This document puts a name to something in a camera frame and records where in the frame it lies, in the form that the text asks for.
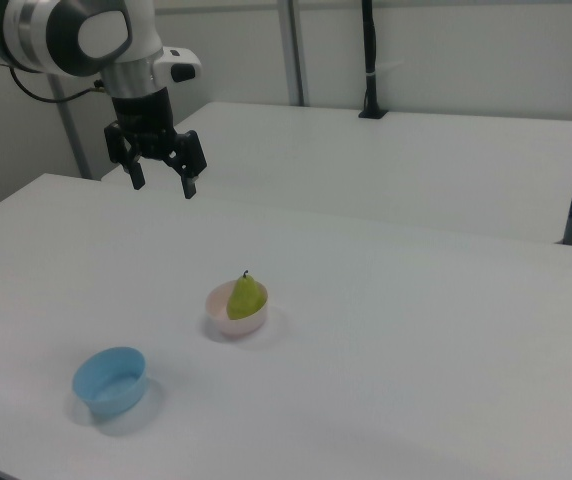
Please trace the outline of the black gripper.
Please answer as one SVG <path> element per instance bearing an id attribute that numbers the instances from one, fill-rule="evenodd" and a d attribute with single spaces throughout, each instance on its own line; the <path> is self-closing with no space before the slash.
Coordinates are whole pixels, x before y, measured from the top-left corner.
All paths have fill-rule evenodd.
<path id="1" fill-rule="evenodd" d="M 122 166 L 135 190 L 145 185 L 139 158 L 164 161 L 181 179 L 186 199 L 195 196 L 195 182 L 207 168 L 196 131 L 175 133 L 167 88 L 138 98 L 112 98 L 116 121 L 104 128 L 109 159 Z"/>

